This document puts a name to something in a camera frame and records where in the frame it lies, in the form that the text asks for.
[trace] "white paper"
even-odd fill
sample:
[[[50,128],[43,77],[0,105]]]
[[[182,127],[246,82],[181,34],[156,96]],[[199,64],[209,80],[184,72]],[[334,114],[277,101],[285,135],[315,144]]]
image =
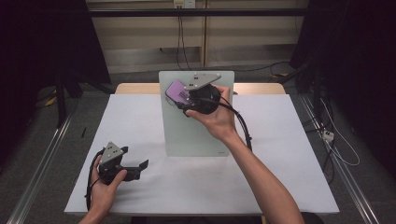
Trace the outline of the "white paper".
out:
[[[301,211],[339,212],[288,95],[237,95],[253,152],[289,190]],[[121,165],[149,160],[140,180],[123,182],[111,213],[139,216],[258,215],[251,189],[233,156],[167,157],[160,95],[112,95],[66,213],[87,211],[93,156],[109,141],[129,147]]]

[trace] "hand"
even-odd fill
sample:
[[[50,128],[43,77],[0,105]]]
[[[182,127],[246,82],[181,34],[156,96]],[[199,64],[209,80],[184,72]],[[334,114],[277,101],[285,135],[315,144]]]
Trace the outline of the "hand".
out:
[[[94,169],[92,170],[91,183],[99,179],[97,167],[102,156],[96,158]],[[127,175],[126,170],[121,170],[110,185],[104,184],[101,180],[92,186],[91,209],[79,223],[100,223],[108,214],[116,197],[117,187]]]
[[[222,86],[215,87],[221,93],[220,102],[227,105],[228,103],[226,101],[230,99],[230,88]],[[210,134],[222,142],[229,137],[235,137],[237,135],[233,112],[221,105],[215,112],[209,115],[201,114],[195,110],[187,110],[186,115],[203,123]]]

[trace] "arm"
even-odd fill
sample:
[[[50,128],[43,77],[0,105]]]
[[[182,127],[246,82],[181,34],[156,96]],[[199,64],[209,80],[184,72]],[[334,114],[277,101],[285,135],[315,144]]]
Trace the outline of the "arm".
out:
[[[217,86],[227,101],[230,89]],[[186,114],[202,122],[208,131],[232,153],[249,183],[260,209],[271,223],[304,223],[296,202],[283,184],[248,149],[235,129],[233,112],[219,106],[210,115],[188,110]]]
[[[91,183],[99,179],[97,167],[102,156],[99,156],[94,164],[92,170]],[[99,180],[92,186],[92,202],[91,208],[84,218],[79,222],[80,224],[94,224],[100,223],[108,214],[116,197],[116,190],[122,180],[125,178],[126,170],[120,171],[110,185],[106,185]]]

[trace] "person's left hand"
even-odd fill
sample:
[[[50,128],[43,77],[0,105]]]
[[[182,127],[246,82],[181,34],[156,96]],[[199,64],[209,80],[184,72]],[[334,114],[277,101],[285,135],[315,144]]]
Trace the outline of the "person's left hand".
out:
[[[94,169],[92,170],[91,184],[99,179],[97,167],[102,156],[96,158]],[[127,174],[126,170],[121,170],[110,185],[104,184],[101,180],[92,186],[92,201],[90,211],[79,223],[100,223],[108,214],[116,197],[117,187]]]

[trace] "person's right hand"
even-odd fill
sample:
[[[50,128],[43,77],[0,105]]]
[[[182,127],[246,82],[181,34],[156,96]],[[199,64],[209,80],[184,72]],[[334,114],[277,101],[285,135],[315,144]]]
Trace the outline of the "person's right hand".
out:
[[[220,102],[227,105],[230,99],[230,88],[222,86],[215,87],[221,93]],[[235,135],[237,135],[234,114],[223,106],[219,106],[215,112],[208,115],[199,113],[195,110],[187,110],[186,115],[203,123],[210,134],[222,142],[229,137],[235,137]]]

